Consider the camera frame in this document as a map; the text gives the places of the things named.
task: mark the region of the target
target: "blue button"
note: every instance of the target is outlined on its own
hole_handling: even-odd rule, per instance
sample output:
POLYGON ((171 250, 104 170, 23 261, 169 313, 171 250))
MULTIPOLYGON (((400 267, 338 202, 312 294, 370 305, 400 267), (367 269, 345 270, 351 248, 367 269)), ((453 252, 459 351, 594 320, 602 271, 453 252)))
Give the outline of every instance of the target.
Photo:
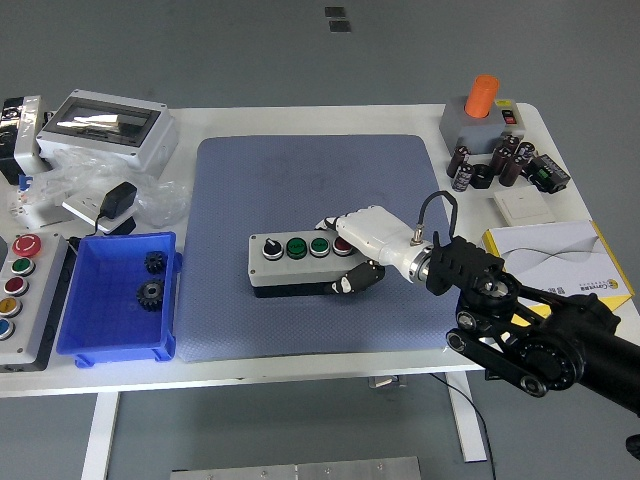
POLYGON ((15 328, 12 321, 5 318, 0 319, 0 340, 6 340, 13 334, 15 328))

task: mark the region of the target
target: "yellow button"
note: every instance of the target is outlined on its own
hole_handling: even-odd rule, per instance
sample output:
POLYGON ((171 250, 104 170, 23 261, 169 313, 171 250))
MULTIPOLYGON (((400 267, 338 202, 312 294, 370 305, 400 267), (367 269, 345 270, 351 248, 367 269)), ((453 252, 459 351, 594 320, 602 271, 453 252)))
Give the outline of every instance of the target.
POLYGON ((20 300, 13 297, 6 297, 0 300, 0 315, 3 317, 13 317, 20 311, 22 304, 20 300))

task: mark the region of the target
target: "green button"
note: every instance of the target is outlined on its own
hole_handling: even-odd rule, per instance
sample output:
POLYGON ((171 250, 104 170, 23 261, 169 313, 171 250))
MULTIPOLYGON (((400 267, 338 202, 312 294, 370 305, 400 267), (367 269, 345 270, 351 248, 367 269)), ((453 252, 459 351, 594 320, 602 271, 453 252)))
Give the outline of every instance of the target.
POLYGON ((314 257, 325 257, 329 250, 329 241, 326 238, 318 237, 311 241, 311 255, 314 257))
POLYGON ((307 255, 307 242, 300 237, 294 237, 287 242, 287 255, 293 260, 300 260, 307 255))
POLYGON ((35 264, 28 258, 19 258, 11 265, 11 271, 22 276, 29 275, 34 268, 35 264))

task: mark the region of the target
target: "blue mouse pad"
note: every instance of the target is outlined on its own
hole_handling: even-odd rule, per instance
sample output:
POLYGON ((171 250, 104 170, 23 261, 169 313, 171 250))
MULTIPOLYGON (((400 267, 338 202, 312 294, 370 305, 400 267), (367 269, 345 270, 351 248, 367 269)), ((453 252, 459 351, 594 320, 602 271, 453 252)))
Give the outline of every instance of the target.
MULTIPOLYGON (((409 135, 213 138, 198 149, 175 333, 185 361, 439 348, 455 327, 456 289, 436 297, 387 267, 344 296, 256 298, 249 236, 313 230, 380 205, 414 227, 438 190, 423 141, 409 135)), ((437 199, 425 238, 445 238, 437 199)))

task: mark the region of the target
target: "push button box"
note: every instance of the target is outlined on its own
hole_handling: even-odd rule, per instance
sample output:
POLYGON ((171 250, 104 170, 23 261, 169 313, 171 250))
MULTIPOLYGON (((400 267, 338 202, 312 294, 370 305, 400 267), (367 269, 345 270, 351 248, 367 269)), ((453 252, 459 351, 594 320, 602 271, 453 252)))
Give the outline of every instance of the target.
POLYGON ((66 253, 67 242, 57 233, 22 235, 8 249, 0 270, 0 372, 46 366, 42 343, 46 336, 50 352, 55 331, 45 330, 66 253))
POLYGON ((367 258, 330 230, 249 237, 249 279, 257 297, 321 295, 367 258))

